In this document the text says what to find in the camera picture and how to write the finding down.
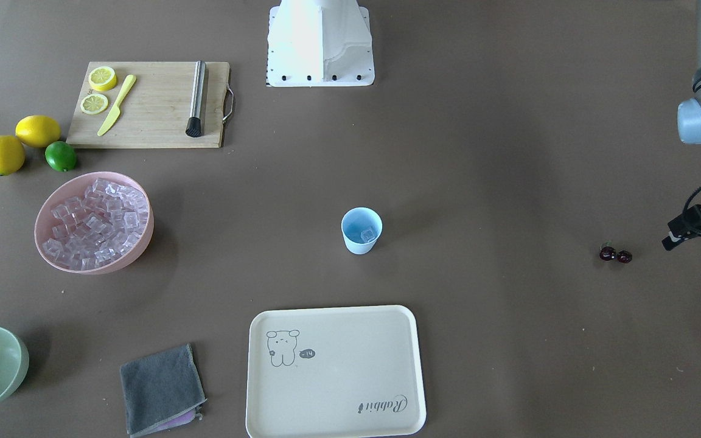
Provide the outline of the dark red cherry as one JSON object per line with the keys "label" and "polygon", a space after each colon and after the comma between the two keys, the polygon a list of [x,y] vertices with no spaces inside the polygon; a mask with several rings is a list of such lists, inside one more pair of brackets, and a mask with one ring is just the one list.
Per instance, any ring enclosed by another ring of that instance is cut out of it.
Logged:
{"label": "dark red cherry", "polygon": [[616,249],[609,242],[606,242],[600,247],[598,257],[602,261],[612,261],[616,258]]}
{"label": "dark red cherry", "polygon": [[627,250],[621,250],[616,252],[616,260],[620,263],[630,263],[633,260],[633,255]]}

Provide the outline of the blue plastic cup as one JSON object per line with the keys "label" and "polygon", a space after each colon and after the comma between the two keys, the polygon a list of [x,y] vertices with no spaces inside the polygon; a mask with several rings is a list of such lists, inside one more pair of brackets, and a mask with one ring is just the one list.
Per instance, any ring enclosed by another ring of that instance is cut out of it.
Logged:
{"label": "blue plastic cup", "polygon": [[368,207],[355,207],[340,222],[347,250],[356,255],[370,252],[382,233],[382,219]]}

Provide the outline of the pink bowl of ice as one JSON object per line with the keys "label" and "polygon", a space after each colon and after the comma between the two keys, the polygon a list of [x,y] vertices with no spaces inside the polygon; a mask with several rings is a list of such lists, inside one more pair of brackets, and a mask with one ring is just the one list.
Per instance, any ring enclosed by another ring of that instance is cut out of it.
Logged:
{"label": "pink bowl of ice", "polygon": [[34,241],[50,266],[98,275],[132,264],[150,244],[154,214],[145,189],[116,172],[73,178],[37,214]]}

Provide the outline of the cream rabbit tray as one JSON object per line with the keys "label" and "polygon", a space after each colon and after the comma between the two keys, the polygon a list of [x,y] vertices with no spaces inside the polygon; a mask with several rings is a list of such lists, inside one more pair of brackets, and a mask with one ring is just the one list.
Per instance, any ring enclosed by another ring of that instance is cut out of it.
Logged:
{"label": "cream rabbit tray", "polygon": [[251,322],[251,437],[408,436],[426,419],[417,322],[406,306],[270,310]]}

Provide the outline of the steel muddler black cap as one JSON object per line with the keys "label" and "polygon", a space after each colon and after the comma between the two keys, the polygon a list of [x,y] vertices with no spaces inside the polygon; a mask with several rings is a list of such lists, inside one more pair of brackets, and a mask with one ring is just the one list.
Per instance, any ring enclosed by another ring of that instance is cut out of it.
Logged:
{"label": "steel muddler black cap", "polygon": [[202,108],[205,85],[206,62],[195,62],[193,73],[191,102],[189,105],[189,117],[187,117],[186,130],[184,132],[189,137],[200,137],[203,135],[202,128]]}

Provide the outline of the grey folded cloth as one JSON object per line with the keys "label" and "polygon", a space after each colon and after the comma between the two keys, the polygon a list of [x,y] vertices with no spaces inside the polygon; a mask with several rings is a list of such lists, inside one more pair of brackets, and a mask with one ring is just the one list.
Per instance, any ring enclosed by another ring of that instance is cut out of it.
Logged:
{"label": "grey folded cloth", "polygon": [[205,396],[192,345],[172,347],[120,366],[126,432],[131,437],[202,420]]}

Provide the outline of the yellow plastic knife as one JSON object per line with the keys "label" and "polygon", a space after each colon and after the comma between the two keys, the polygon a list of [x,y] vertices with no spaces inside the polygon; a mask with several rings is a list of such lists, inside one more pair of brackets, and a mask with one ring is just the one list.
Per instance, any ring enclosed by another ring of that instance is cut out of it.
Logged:
{"label": "yellow plastic knife", "polygon": [[133,86],[136,83],[136,80],[137,80],[136,75],[133,75],[133,74],[126,75],[124,83],[120,87],[119,94],[116,96],[115,101],[113,102],[113,105],[111,106],[108,114],[106,115],[105,121],[103,121],[102,125],[100,126],[99,130],[97,131],[97,136],[105,135],[113,127],[115,122],[117,122],[117,120],[120,117],[120,114],[122,114],[122,111],[120,110],[120,106],[124,102],[129,91],[131,91],[131,89],[133,89]]}

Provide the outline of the bamboo cutting board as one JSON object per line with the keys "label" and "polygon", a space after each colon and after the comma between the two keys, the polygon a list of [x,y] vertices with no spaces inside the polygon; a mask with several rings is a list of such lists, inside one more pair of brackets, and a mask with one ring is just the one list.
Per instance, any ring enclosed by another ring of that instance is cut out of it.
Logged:
{"label": "bamboo cutting board", "polygon": [[234,108],[228,62],[206,62],[202,94],[202,135],[186,135],[189,121],[195,62],[92,61],[87,72],[109,66],[117,75],[117,85],[103,94],[111,103],[119,95],[125,78],[134,75],[133,88],[120,105],[120,118],[111,129],[98,136],[106,112],[90,116],[75,107],[67,141],[75,148],[219,148],[225,121]]}

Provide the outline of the lemon half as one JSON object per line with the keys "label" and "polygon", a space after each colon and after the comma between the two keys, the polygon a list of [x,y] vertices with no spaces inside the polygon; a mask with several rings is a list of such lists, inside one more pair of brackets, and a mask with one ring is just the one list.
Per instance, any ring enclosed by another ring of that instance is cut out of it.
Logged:
{"label": "lemon half", "polygon": [[87,94],[80,101],[80,111],[89,116],[103,113],[109,105],[108,97],[99,92]]}
{"label": "lemon half", "polygon": [[94,91],[110,91],[117,85],[117,73],[112,67],[99,66],[89,72],[87,82]]}

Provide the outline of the green lime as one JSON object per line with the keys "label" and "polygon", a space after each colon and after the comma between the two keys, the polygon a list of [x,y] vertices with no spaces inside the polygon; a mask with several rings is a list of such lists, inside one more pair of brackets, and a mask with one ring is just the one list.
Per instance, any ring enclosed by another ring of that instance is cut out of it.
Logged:
{"label": "green lime", "polygon": [[64,141],[51,142],[45,150],[47,164],[57,172],[68,172],[75,169],[77,157],[74,148]]}

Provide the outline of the whole yellow lemon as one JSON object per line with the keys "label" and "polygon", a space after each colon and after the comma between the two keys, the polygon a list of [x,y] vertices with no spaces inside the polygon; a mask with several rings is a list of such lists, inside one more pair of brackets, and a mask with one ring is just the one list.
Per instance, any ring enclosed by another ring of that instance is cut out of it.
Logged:
{"label": "whole yellow lemon", "polygon": [[45,148],[61,138],[61,126],[53,117],[23,117],[16,124],[16,137],[22,144],[33,148]]}
{"label": "whole yellow lemon", "polygon": [[8,176],[22,169],[26,152],[16,136],[0,135],[0,176]]}

